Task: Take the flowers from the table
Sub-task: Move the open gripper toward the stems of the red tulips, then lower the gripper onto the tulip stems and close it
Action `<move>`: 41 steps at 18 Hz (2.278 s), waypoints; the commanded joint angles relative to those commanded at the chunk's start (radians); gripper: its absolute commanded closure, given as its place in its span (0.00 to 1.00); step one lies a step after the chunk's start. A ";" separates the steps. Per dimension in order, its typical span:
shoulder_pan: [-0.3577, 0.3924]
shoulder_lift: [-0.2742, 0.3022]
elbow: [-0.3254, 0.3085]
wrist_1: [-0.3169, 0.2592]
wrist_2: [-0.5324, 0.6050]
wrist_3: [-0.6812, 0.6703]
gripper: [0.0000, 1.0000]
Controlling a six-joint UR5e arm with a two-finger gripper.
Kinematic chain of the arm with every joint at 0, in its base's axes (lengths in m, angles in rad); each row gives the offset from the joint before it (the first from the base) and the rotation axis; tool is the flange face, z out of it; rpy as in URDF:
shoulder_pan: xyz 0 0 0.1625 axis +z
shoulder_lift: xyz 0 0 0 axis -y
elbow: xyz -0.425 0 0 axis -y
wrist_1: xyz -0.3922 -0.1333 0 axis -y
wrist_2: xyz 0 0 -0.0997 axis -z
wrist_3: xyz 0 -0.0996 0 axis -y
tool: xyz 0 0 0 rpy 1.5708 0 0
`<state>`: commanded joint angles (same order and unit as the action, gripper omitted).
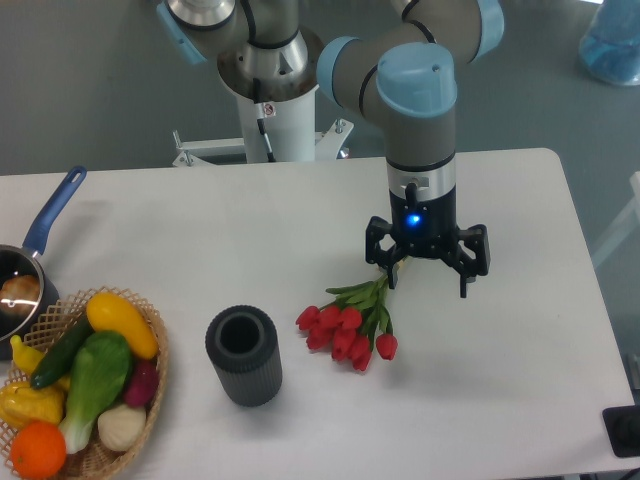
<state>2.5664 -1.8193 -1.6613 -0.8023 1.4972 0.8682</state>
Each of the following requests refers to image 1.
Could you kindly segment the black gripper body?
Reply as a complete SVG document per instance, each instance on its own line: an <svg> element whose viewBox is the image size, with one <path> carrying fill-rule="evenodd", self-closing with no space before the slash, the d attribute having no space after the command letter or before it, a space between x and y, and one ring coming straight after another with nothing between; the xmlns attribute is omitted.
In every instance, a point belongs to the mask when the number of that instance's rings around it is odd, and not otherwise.
<svg viewBox="0 0 640 480"><path fill-rule="evenodd" d="M436 259L453 248L456 188L439 198L419 202L413 210L404 198L391 193L390 205L391 237L405 255Z"/></svg>

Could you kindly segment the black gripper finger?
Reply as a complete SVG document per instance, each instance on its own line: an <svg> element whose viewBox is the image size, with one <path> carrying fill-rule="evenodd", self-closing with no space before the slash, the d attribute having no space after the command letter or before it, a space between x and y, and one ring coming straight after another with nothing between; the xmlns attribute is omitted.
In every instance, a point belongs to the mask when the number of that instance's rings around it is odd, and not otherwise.
<svg viewBox="0 0 640 480"><path fill-rule="evenodd" d="M408 251L395 242L392 233L393 225L381 217L373 216L369 220L365 230L365 261L376 265L386 275L389 288L394 290Z"/></svg>
<svg viewBox="0 0 640 480"><path fill-rule="evenodd" d="M441 259L459 275L459 293L467 297L468 285L478 276L487 276L490 266L488 229L476 224L468 229L456 227L441 242Z"/></svg>

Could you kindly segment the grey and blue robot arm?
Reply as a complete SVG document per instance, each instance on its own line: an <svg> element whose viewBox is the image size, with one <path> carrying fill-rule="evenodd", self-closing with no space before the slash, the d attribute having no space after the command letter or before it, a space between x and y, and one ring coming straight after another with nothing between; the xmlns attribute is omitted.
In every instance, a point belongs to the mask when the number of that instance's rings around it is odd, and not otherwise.
<svg viewBox="0 0 640 480"><path fill-rule="evenodd" d="M455 67L494 49L496 1L397 1L398 28L373 40L323 43L295 1L162 1L157 13L189 62L213 61L236 99L251 163L310 161L314 95L360 115L384 136L392 217L374 217L365 259L397 280L401 260L439 259L462 286L488 273L484 225L456 219Z"/></svg>

